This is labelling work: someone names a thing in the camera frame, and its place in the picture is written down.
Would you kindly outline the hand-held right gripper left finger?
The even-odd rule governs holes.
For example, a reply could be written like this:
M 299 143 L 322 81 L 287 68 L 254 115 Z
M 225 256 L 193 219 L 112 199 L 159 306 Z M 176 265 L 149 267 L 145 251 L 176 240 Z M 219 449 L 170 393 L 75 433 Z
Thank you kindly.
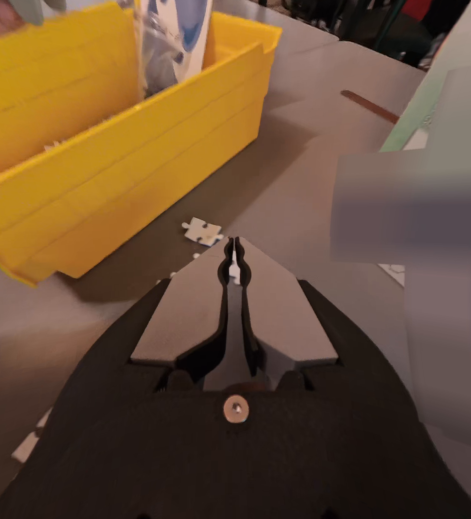
M 234 239 L 223 238 L 168 280 L 131 362 L 183 370 L 194 382 L 223 359 Z

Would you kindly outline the puzzle bag with blue picture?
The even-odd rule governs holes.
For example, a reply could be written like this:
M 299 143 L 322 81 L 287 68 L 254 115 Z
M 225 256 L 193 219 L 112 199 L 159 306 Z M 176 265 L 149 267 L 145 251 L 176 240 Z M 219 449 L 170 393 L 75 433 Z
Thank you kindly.
M 135 1 L 143 99 L 200 74 L 213 1 Z

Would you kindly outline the yellow plastic bin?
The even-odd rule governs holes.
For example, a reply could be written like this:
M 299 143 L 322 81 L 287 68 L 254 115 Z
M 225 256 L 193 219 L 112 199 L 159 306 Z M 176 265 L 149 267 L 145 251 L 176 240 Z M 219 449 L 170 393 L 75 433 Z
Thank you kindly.
M 214 11 L 200 74 L 143 101 L 116 2 L 0 37 L 0 268 L 79 278 L 254 141 L 281 35 Z

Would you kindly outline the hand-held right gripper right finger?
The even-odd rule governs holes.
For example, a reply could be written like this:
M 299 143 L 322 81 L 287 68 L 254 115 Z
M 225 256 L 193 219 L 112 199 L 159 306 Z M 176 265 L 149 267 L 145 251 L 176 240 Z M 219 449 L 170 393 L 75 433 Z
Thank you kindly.
M 234 240 L 242 287 L 244 351 L 252 375 L 276 388 L 286 372 L 338 359 L 299 280 L 245 238 Z

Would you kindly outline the printed paper leaflet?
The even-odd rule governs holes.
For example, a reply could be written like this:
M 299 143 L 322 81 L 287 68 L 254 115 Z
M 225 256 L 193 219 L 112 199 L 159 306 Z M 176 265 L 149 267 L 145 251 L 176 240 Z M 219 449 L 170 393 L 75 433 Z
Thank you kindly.
M 405 266 L 395 264 L 377 264 L 387 275 L 401 287 L 405 287 Z

